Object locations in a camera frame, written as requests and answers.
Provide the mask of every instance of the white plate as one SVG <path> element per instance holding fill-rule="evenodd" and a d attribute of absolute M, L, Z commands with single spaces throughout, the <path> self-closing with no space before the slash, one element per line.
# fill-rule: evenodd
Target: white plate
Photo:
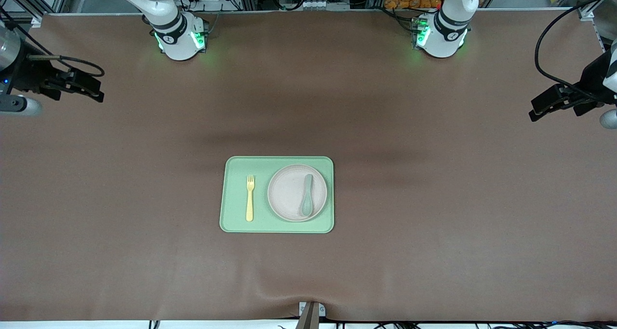
<path fill-rule="evenodd" d="M 313 213 L 304 216 L 300 212 L 302 199 L 304 199 L 304 178 L 308 174 L 313 175 Z M 268 202 L 274 212 L 291 222 L 308 221 L 315 217 L 326 204 L 328 189 L 326 180 L 319 171 L 304 164 L 286 166 L 272 177 L 268 185 Z"/>

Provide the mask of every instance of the fork handle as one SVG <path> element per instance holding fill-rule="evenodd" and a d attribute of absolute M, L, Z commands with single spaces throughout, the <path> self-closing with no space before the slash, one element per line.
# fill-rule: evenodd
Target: fork handle
<path fill-rule="evenodd" d="M 246 201 L 246 221 L 253 221 L 253 191 L 249 191 L 249 197 Z"/>

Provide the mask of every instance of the yellow fork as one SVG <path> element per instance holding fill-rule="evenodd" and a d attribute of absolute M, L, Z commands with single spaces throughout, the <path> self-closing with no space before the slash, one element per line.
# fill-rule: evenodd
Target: yellow fork
<path fill-rule="evenodd" d="M 255 177 L 249 175 L 246 178 L 246 190 L 249 191 L 248 200 L 246 201 L 246 221 L 253 221 L 253 189 L 255 189 Z"/>

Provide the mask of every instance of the green tray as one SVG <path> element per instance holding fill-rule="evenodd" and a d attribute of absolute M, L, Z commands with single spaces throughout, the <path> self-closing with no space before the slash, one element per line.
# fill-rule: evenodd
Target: green tray
<path fill-rule="evenodd" d="M 289 222 L 278 217 L 268 203 L 268 184 L 279 169 L 293 164 L 311 166 L 322 174 L 328 197 L 322 211 L 304 222 Z M 247 222 L 246 177 L 255 177 L 252 222 Z M 228 233 L 328 233 L 335 226 L 335 167 L 328 157 L 231 157 L 225 164 L 221 229 Z"/>

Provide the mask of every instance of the brown table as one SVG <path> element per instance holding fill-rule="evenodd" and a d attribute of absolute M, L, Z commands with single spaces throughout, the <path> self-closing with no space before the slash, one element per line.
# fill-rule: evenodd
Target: brown table
<path fill-rule="evenodd" d="M 182 63 L 139 17 L 45 17 L 106 97 L 0 120 L 2 318 L 615 319 L 617 134 L 527 116 L 558 13 L 478 13 L 441 60 L 382 13 L 223 15 Z M 541 59 L 576 81 L 599 54 L 572 16 Z M 333 231 L 223 233 L 225 160 L 251 154 L 332 158 Z"/>

